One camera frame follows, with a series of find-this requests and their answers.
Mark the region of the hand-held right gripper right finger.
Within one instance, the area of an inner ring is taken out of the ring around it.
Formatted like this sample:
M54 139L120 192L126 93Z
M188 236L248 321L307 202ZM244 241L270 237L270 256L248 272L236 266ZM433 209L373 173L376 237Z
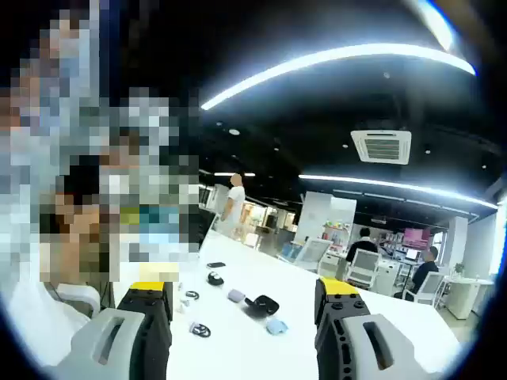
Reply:
M446 327L427 306L320 277L315 283L314 323L320 379L446 375Z

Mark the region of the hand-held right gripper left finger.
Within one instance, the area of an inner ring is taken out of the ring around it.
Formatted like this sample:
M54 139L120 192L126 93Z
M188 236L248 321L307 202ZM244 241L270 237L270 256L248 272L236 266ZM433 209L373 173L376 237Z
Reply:
M133 283L117 308L102 310L51 368L53 379L165 379L172 344L171 283Z

